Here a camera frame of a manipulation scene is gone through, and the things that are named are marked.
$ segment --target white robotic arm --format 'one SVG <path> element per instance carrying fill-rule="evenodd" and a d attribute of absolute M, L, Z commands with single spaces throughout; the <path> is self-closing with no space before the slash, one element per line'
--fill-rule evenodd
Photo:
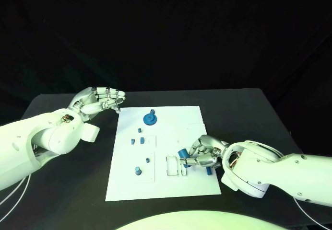
<path fill-rule="evenodd" d="M 99 128 L 85 123 L 102 110 L 119 111 L 125 93 L 109 88 L 86 88 L 67 109 L 40 114 L 0 127 L 0 190 L 33 173 L 46 162 L 66 154 L 79 139 L 93 142 Z"/>
<path fill-rule="evenodd" d="M 220 166 L 225 174 L 220 182 L 232 189 L 241 190 L 252 197 L 261 198 L 270 184 L 284 190 L 297 200 L 332 206 L 332 158 L 283 154 L 270 146 L 245 141 L 233 144 L 202 135 L 193 143 L 181 164 Z"/>

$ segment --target cable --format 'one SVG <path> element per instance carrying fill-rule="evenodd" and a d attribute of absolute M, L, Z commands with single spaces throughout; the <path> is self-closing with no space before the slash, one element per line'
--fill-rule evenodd
<path fill-rule="evenodd" d="M 294 201 L 296 201 L 296 204 L 297 204 L 297 206 L 298 206 L 298 208 L 300 208 L 300 210 L 301 210 L 301 212 L 306 214 L 306 212 L 304 212 L 304 210 L 301 209 L 301 207 L 300 207 L 300 205 L 298 205 L 298 203 L 297 203 L 297 200 L 294 199 Z M 323 228 L 323 229 L 326 229 L 326 230 L 330 230 L 330 229 L 327 229 L 324 226 L 321 226 L 313 219 L 311 219 L 311 217 L 306 214 L 306 216 L 310 218 L 310 220 Z"/>
<path fill-rule="evenodd" d="M 14 210 L 14 208 L 15 208 L 15 206 L 17 206 L 17 203 L 20 202 L 20 199 L 21 199 L 21 197 L 23 197 L 23 195 L 24 195 L 26 188 L 27 188 L 27 185 L 28 185 L 30 177 L 31 177 L 31 175 L 28 175 L 26 187 L 24 187 L 23 193 L 21 193 L 21 195 L 20 195 L 20 198 L 18 198 L 18 200 L 17 200 L 17 202 L 15 202 L 15 205 L 11 207 L 11 209 L 10 209 L 8 213 L 5 214 L 5 216 L 0 219 L 0 222 L 4 220 L 4 218 L 7 217 L 7 215 L 11 213 L 11 211 Z"/>
<path fill-rule="evenodd" d="M 7 197 L 2 199 L 2 201 L 0 202 L 0 205 L 1 205 L 2 202 L 7 200 L 7 198 L 14 194 L 14 192 L 15 192 L 15 190 L 18 189 L 18 187 L 20 187 L 20 185 L 21 185 L 24 179 L 26 179 L 26 177 L 21 179 L 21 181 L 20 181 L 17 187 L 14 188 L 14 190 L 11 191 L 11 193 L 8 194 L 8 196 L 7 196 Z"/>

